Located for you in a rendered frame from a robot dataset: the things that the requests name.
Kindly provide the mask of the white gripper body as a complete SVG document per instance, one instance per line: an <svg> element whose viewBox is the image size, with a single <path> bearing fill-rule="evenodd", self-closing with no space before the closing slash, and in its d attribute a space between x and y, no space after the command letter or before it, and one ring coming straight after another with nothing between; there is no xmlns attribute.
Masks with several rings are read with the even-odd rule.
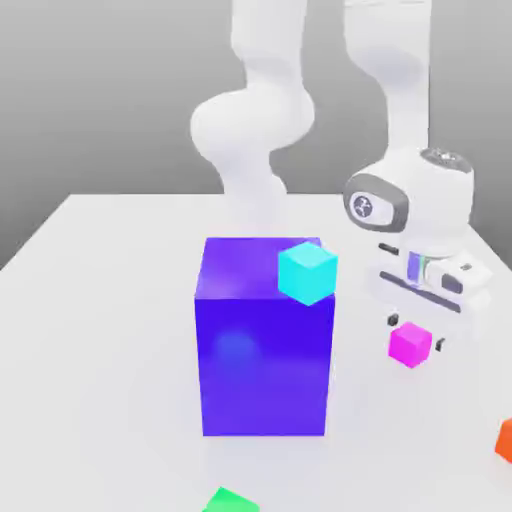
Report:
<svg viewBox="0 0 512 512"><path fill-rule="evenodd" d="M368 266L368 289L410 321L428 330L469 333L486 322L492 271L477 259L433 259L416 282L391 260Z"/></svg>

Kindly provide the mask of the small magenta cube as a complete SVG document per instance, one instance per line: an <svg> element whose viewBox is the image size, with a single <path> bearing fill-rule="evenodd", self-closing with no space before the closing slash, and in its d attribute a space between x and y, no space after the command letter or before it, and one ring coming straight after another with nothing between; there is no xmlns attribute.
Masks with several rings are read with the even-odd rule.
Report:
<svg viewBox="0 0 512 512"><path fill-rule="evenodd" d="M412 322L391 332L388 355L408 368L424 362L432 346L432 333Z"/></svg>

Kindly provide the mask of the small cyan cube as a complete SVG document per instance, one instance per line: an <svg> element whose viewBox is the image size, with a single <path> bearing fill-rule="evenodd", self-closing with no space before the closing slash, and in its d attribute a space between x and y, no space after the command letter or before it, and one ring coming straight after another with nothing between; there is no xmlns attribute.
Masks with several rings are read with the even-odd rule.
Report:
<svg viewBox="0 0 512 512"><path fill-rule="evenodd" d="M311 306L335 293L338 256L306 241L278 255L278 289Z"/></svg>

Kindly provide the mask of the small orange cube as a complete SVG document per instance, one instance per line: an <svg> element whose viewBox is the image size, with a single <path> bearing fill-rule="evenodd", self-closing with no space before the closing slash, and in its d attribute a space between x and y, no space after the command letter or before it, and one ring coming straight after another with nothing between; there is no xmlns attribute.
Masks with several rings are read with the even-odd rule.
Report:
<svg viewBox="0 0 512 512"><path fill-rule="evenodd" d="M495 444L495 453L512 464L512 417L501 423Z"/></svg>

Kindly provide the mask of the small green cube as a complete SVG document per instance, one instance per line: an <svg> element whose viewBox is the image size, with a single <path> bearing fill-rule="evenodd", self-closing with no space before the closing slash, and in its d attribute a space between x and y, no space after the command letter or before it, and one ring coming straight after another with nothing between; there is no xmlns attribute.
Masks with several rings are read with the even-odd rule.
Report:
<svg viewBox="0 0 512 512"><path fill-rule="evenodd" d="M219 487L202 512L260 512L260 506L224 487Z"/></svg>

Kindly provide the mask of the large blue box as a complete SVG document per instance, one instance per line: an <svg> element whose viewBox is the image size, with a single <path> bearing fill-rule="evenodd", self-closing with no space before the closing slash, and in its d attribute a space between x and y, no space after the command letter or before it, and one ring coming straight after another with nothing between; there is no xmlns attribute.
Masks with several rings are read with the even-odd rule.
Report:
<svg viewBox="0 0 512 512"><path fill-rule="evenodd" d="M278 289L278 255L317 237L205 241L194 296L206 436L325 432L335 294L306 306Z"/></svg>

